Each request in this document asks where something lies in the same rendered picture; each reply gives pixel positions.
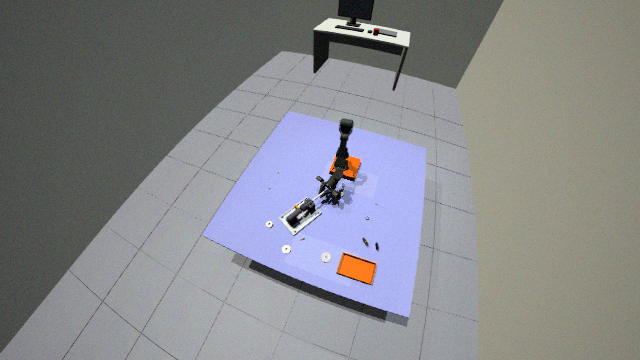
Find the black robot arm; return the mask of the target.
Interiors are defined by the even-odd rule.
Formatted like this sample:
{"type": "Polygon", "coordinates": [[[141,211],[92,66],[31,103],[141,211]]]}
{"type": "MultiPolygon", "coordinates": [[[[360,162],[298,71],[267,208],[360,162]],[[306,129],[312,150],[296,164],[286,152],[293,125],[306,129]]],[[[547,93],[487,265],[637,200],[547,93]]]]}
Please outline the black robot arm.
{"type": "Polygon", "coordinates": [[[335,171],[332,175],[338,181],[340,181],[340,179],[343,177],[344,175],[343,172],[347,170],[346,159],[348,159],[349,157],[347,141],[349,141],[349,136],[352,133],[353,124],[354,124],[352,120],[345,119],[345,118],[341,118],[341,119],[342,120],[340,120],[340,125],[339,125],[341,141],[340,141],[340,146],[338,147],[338,150],[336,152],[336,161],[334,161],[334,166],[333,166],[333,169],[335,169],[335,171]]]}

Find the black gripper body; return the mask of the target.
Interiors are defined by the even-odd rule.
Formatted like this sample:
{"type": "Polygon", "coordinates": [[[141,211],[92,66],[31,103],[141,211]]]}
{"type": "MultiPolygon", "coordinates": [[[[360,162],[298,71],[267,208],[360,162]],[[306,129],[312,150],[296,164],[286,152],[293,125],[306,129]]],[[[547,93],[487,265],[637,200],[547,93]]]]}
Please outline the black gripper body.
{"type": "Polygon", "coordinates": [[[321,182],[322,186],[327,187],[328,191],[332,193],[336,198],[340,197],[340,194],[337,191],[333,190],[334,186],[339,182],[337,179],[335,179],[333,176],[330,176],[327,182],[324,182],[325,180],[320,176],[317,176],[316,179],[321,182]]]}

